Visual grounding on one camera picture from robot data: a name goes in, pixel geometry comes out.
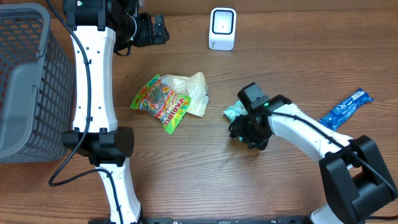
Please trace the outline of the green toilet tissue pack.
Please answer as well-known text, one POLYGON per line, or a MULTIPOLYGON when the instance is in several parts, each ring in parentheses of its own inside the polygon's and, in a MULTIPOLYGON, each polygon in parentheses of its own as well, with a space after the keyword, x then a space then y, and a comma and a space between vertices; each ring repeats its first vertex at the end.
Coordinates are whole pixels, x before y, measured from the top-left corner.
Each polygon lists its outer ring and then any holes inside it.
POLYGON ((223 113, 231 122, 233 122, 238 116, 248 114, 240 100, 238 100, 233 106, 229 106, 225 109, 223 113))

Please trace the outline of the colourful Haribo candy bag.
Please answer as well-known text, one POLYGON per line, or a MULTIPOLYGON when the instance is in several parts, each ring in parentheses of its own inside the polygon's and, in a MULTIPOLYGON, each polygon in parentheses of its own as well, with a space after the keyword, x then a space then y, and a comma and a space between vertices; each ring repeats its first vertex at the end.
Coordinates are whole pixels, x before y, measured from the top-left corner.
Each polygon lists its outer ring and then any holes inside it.
POLYGON ((168 134, 172 134, 190 106, 191 98, 178 94, 161 82, 160 75, 147 82, 133 99, 130 108, 148 112, 159 119, 168 134))

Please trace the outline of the beige snack bag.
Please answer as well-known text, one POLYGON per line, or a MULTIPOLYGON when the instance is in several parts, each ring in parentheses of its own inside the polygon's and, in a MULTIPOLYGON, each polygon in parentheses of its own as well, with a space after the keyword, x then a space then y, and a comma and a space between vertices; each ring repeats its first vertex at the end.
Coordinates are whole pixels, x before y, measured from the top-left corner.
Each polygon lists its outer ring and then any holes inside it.
POLYGON ((176 75, 162 75, 161 83, 171 87, 179 95, 187 95, 191 98, 187 112, 203 117, 208 105, 208 84, 203 72, 197 72, 190 77, 176 75))

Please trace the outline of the blue wafer bar wrapper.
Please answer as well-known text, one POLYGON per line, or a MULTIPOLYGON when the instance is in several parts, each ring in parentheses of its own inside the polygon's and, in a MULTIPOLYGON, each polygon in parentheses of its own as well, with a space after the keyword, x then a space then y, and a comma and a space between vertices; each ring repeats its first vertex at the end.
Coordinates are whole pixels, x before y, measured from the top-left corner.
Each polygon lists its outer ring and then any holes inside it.
POLYGON ((328 114, 319 119, 319 123, 325 127, 336 131, 347 120, 355 114, 355 112, 363 105, 373 102, 369 93, 362 88, 358 88, 351 96, 337 104, 328 114))

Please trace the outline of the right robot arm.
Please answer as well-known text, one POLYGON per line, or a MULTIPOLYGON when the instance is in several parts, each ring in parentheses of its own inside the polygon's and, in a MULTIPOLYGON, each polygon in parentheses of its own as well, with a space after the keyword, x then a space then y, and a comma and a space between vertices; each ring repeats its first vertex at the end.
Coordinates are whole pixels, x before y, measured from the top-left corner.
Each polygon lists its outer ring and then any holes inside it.
POLYGON ((365 223, 397 199, 397 187, 375 141, 351 138, 307 116, 283 95, 266 96, 256 83, 238 92, 247 111, 229 126, 229 135, 250 149, 264 150, 281 137, 320 168, 326 204, 308 215, 278 217, 277 223, 365 223))

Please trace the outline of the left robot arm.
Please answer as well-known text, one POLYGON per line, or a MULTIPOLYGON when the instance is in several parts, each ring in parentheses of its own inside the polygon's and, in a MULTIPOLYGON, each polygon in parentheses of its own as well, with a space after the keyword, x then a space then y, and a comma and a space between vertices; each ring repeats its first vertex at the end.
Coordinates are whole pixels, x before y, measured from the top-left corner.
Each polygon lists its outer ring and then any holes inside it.
POLYGON ((113 106, 113 55, 170 39, 163 15, 140 13, 140 1, 63 2, 76 65, 73 128, 62 134, 72 155, 87 157, 99 173, 111 210, 106 223, 144 223, 130 170, 134 131, 118 126, 113 106))

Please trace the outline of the white barcode scanner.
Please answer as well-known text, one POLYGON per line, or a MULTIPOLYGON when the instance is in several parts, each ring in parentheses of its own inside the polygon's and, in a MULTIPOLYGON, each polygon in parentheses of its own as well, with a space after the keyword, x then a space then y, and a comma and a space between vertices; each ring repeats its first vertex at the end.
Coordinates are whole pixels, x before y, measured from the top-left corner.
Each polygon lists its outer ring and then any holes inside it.
POLYGON ((233 50, 236 18, 236 11, 233 8, 216 7, 211 11, 208 43, 211 50, 233 50))

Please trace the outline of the grey plastic mesh basket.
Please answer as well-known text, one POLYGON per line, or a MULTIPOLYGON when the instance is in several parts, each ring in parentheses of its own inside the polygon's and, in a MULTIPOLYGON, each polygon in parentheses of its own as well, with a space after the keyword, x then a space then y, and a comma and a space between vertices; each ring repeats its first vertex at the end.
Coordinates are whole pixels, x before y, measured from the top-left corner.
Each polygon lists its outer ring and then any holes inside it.
POLYGON ((1 163, 62 158, 75 67, 36 3, 1 5, 1 163))

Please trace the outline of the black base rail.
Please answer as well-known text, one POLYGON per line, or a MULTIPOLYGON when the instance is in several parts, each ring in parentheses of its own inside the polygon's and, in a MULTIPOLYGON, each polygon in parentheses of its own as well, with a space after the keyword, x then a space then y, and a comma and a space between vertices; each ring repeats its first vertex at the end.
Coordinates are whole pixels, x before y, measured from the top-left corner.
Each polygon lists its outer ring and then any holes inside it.
POLYGON ((237 219, 237 220, 211 220, 211 219, 183 219, 173 220, 172 218, 141 218, 138 224, 311 224, 307 216, 279 216, 266 219, 237 219))

